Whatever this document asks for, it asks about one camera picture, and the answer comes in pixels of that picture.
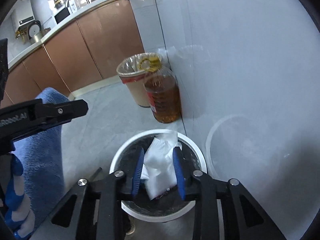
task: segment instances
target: shoe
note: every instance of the shoe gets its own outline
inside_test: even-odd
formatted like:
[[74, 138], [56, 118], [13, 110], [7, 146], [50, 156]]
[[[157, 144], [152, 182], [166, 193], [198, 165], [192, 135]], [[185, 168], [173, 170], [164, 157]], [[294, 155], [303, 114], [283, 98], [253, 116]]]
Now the shoe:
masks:
[[131, 235], [136, 230], [136, 225], [132, 216], [123, 211], [122, 213], [123, 227], [126, 235]]

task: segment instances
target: white countertop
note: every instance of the white countertop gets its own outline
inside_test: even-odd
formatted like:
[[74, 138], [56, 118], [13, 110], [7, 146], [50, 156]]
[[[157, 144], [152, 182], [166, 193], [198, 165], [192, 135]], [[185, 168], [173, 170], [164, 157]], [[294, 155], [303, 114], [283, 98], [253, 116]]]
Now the white countertop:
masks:
[[82, 15], [86, 14], [87, 11], [90, 11], [92, 8], [97, 7], [99, 4], [105, 3], [106, 1], [109, 1], [109, 0], [95, 0], [92, 3], [84, 6], [81, 9], [79, 9], [77, 12], [75, 12], [75, 13], [71, 14], [70, 16], [66, 17], [59, 24], [57, 24], [54, 28], [52, 28], [40, 41], [30, 45], [24, 51], [19, 53], [14, 59], [12, 59], [8, 64], [9, 69], [12, 66], [16, 65], [17, 62], [19, 62], [23, 58], [25, 58], [26, 55], [30, 54], [31, 52], [35, 51], [37, 48], [39, 48], [43, 44], [45, 44], [47, 40], [49, 40], [54, 35], [56, 35], [60, 30], [62, 30], [65, 25], [67, 25], [70, 22], [75, 21], [75, 19], [80, 18]]

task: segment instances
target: copper cabinet door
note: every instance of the copper cabinet door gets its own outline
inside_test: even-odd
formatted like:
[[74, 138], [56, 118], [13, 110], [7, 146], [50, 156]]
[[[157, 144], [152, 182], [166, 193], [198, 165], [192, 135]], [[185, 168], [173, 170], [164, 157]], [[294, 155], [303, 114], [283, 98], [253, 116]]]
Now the copper cabinet door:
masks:
[[12, 106], [13, 103], [11, 102], [10, 98], [6, 93], [4, 93], [3, 100], [0, 103], [0, 108], [5, 108], [7, 106]]
[[41, 92], [22, 62], [9, 73], [5, 91], [14, 104], [32, 100]]
[[144, 52], [128, 0], [98, 8], [78, 23], [104, 79], [116, 75], [116, 67], [125, 58]]
[[102, 80], [77, 22], [49, 40], [45, 48], [71, 92]]
[[41, 90], [53, 87], [63, 95], [69, 96], [70, 90], [58, 74], [44, 48], [32, 53], [24, 60], [24, 64]]

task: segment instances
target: cooking oil bottle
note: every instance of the cooking oil bottle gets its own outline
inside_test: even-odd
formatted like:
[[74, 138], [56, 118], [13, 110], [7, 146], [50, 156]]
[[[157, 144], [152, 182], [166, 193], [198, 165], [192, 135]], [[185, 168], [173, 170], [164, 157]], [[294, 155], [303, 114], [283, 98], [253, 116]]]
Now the cooking oil bottle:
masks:
[[151, 110], [157, 121], [169, 123], [180, 117], [180, 94], [174, 73], [162, 66], [158, 57], [150, 56], [150, 75], [144, 80], [144, 88], [150, 101]]

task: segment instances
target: plastic bag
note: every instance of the plastic bag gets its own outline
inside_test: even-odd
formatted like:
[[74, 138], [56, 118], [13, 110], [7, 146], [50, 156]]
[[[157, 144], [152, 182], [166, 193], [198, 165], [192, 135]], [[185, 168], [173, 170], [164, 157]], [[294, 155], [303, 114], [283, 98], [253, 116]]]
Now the plastic bag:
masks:
[[156, 53], [158, 53], [162, 57], [161, 58], [161, 64], [166, 66], [167, 68], [171, 69], [169, 61], [168, 61], [168, 55], [167, 55], [166, 49], [159, 48], [159, 49], [156, 50]]
[[161, 134], [153, 139], [144, 156], [141, 179], [146, 179], [145, 186], [150, 200], [177, 185], [172, 161], [173, 148], [176, 146], [182, 149], [176, 131]]

